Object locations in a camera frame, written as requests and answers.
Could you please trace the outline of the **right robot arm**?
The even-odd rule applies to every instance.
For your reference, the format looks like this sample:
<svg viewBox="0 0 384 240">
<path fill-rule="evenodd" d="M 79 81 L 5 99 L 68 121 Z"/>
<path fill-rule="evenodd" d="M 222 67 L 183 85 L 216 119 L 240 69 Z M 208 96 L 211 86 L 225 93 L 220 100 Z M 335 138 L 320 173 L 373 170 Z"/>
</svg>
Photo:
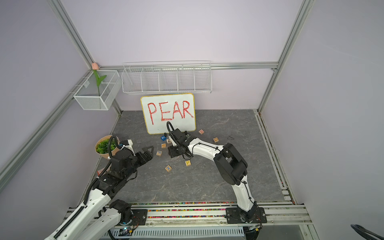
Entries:
<svg viewBox="0 0 384 240">
<path fill-rule="evenodd" d="M 230 143 L 223 146 L 204 142 L 188 132 L 174 129 L 170 122 L 167 122 L 167 129 L 172 142 L 168 147 L 170 157 L 192 159 L 201 156 L 213 161 L 220 176 L 232 186 L 237 199 L 237 216 L 230 218 L 241 223 L 253 222 L 257 218 L 258 205 L 248 186 L 248 164 L 239 151 Z"/>
</svg>

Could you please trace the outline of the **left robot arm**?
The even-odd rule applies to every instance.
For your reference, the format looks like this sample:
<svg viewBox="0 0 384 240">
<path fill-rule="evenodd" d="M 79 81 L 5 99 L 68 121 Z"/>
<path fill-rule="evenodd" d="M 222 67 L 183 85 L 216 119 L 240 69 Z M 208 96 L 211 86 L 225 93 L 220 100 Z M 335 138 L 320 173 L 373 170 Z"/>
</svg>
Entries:
<svg viewBox="0 0 384 240">
<path fill-rule="evenodd" d="M 111 200 L 153 156 L 154 147 L 134 153 L 131 145 L 122 146 L 115 155 L 109 155 L 106 168 L 92 181 L 83 202 L 48 239 L 98 240 L 116 225 L 127 226 L 130 233 L 143 226 L 147 210 L 132 210 L 131 204 L 125 201 Z"/>
</svg>

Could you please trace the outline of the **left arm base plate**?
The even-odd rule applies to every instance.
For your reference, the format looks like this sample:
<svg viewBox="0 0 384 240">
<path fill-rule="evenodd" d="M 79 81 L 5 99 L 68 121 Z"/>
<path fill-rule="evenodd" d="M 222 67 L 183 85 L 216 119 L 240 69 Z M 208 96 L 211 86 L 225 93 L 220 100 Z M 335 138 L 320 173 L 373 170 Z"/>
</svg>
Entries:
<svg viewBox="0 0 384 240">
<path fill-rule="evenodd" d="M 121 213 L 121 226 L 144 226 L 148 215 L 147 209 L 126 210 Z"/>
</svg>

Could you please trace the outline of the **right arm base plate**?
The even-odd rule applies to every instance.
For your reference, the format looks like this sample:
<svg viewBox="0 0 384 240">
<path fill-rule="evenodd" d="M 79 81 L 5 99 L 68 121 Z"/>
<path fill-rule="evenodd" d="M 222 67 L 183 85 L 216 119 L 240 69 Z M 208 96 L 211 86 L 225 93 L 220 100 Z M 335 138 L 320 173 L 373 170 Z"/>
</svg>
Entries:
<svg viewBox="0 0 384 240">
<path fill-rule="evenodd" d="M 239 207 L 226 208 L 225 218 L 228 224 L 266 224 L 264 208 L 254 207 L 246 212 Z"/>
</svg>

